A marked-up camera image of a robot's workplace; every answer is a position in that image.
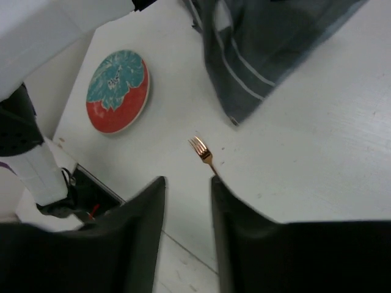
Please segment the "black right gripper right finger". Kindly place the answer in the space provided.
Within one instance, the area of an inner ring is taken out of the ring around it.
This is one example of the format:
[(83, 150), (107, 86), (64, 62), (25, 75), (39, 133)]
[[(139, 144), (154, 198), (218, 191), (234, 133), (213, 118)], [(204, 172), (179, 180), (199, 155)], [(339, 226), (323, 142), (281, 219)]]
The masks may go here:
[(279, 223), (217, 176), (211, 213), (221, 292), (389, 292), (388, 220)]

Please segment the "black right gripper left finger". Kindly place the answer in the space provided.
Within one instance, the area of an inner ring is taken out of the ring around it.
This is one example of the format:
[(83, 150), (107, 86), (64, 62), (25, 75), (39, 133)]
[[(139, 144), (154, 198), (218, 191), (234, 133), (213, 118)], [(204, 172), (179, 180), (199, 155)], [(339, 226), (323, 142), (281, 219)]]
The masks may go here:
[(1, 225), (2, 292), (151, 292), (166, 180), (78, 230)]

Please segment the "grey striped cloth placemat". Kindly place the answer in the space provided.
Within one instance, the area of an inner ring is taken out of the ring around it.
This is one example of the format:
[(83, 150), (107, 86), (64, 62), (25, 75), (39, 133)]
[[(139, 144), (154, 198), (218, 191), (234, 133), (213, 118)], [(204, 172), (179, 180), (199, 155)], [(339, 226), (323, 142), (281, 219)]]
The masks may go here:
[(221, 107), (241, 124), (362, 1), (185, 1)]

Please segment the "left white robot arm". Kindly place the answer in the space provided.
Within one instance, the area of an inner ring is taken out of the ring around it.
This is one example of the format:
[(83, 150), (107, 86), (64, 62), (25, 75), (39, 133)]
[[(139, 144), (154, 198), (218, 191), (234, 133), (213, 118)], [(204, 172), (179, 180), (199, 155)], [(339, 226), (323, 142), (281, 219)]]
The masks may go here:
[(60, 219), (71, 214), (71, 173), (56, 163), (24, 84), (1, 101), (1, 164), (17, 175), (42, 214)]

